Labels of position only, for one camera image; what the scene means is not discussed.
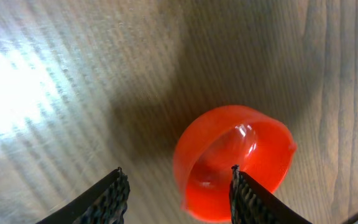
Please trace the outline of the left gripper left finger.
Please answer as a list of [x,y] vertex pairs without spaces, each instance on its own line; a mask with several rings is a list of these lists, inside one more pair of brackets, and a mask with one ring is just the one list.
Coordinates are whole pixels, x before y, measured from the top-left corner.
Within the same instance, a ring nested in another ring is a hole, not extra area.
[[124,224],[130,185],[119,167],[38,224]]

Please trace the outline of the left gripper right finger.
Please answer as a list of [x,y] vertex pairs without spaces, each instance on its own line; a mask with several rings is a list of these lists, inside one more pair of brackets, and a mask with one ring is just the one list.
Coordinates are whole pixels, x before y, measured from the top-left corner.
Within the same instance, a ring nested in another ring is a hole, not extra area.
[[310,224],[238,165],[232,166],[229,200],[232,224]]

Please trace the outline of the red plastic measuring scoop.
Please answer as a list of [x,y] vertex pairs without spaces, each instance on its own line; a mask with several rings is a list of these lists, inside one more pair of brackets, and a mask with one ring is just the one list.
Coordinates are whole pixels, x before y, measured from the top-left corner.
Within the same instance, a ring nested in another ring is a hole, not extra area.
[[183,209],[202,222],[230,221],[232,167],[273,193],[296,149],[289,129],[257,110],[242,105],[209,110],[185,129],[173,154]]

